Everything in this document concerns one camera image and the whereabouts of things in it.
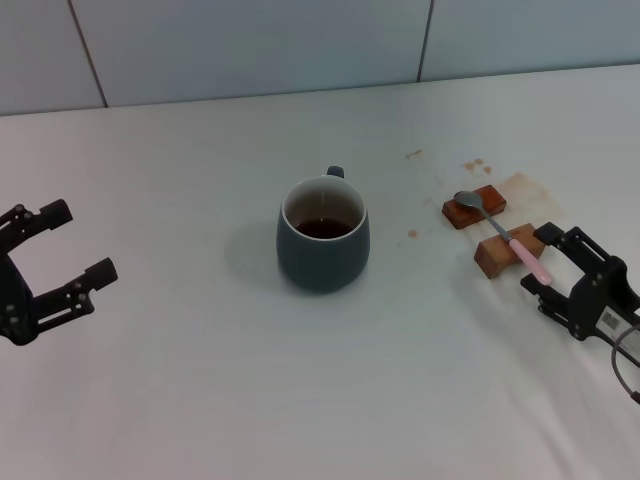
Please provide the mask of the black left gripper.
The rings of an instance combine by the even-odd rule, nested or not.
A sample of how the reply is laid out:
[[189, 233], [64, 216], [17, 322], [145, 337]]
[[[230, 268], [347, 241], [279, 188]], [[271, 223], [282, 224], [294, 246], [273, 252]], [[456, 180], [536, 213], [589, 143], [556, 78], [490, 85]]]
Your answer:
[[92, 314], [95, 307], [90, 292], [118, 279], [112, 260], [105, 258], [65, 285], [33, 298], [7, 254], [45, 230], [55, 230], [72, 220], [62, 199], [42, 207], [38, 213], [18, 204], [1, 215], [1, 336], [14, 345], [27, 345], [38, 334]]

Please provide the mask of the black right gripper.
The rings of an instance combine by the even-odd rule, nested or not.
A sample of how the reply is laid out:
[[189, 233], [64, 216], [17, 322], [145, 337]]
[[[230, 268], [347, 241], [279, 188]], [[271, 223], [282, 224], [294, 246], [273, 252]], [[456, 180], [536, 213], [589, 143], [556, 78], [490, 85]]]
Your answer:
[[564, 231], [547, 222], [534, 231], [534, 237], [546, 246], [561, 251], [584, 276], [571, 289], [569, 299], [551, 286], [541, 284], [533, 274], [520, 285], [538, 299], [538, 311], [563, 326], [577, 340], [590, 336], [605, 339], [596, 326], [606, 307], [630, 326], [639, 324], [639, 295], [631, 288], [628, 268], [621, 259], [612, 259], [581, 228]]

